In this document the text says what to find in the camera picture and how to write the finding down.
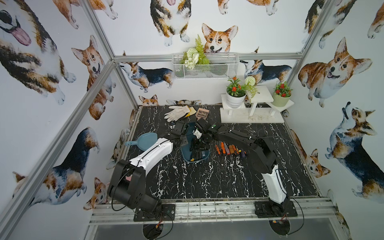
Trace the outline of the amber handle black screwdriver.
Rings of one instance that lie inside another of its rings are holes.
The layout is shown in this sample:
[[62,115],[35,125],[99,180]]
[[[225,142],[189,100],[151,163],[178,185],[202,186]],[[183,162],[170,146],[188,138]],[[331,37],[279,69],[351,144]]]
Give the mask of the amber handle black screwdriver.
[[230,154],[235,154],[235,150],[232,145],[229,145]]

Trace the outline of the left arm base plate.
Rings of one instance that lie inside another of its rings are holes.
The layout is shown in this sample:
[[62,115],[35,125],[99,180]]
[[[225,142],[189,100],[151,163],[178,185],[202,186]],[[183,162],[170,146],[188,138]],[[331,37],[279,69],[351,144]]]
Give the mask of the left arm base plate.
[[152,212],[143,208],[138,208],[135,211],[134,222],[174,221],[175,213],[175,204],[160,204],[155,207],[155,210]]

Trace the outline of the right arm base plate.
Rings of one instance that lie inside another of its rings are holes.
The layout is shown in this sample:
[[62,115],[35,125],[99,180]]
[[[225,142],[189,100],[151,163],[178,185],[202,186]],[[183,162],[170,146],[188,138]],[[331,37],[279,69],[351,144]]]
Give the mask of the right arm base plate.
[[273,201],[254,202],[255,214],[258,218],[297,217],[298,213],[292,201],[277,204]]

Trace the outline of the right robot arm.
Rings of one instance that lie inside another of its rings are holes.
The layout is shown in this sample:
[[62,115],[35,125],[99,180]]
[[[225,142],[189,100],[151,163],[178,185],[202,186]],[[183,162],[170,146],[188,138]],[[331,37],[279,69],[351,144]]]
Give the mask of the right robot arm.
[[197,139],[192,144],[193,151],[203,151],[215,140],[234,144],[246,152],[253,168],[262,174],[269,192],[268,211],[272,216],[280,216],[286,212],[290,197],[283,187],[278,170],[278,155],[275,146],[266,137],[257,137],[236,130],[225,125],[210,124],[204,119],[195,123]]

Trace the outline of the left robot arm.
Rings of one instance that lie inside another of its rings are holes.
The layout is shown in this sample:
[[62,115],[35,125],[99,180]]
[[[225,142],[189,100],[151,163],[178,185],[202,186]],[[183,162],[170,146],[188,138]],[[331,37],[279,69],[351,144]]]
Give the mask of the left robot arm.
[[177,121],[170,131],[162,135],[149,132],[140,135],[135,141],[125,142],[126,146],[136,145],[143,152],[116,164],[108,188],[112,201],[118,201],[150,220],[160,219],[163,216],[161,201],[146,194],[147,175],[173,151],[174,145],[179,146],[187,139],[187,130],[186,123]]

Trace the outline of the teal storage tray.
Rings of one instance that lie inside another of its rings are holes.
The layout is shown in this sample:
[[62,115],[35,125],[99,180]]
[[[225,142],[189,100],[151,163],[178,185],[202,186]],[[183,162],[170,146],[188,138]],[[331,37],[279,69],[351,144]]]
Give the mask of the teal storage tray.
[[186,134],[182,136],[181,144],[184,161],[186,163],[198,163],[207,160],[210,156],[210,151],[207,148],[200,148],[202,141],[194,135],[194,132],[197,129],[195,123],[188,123],[185,129]]

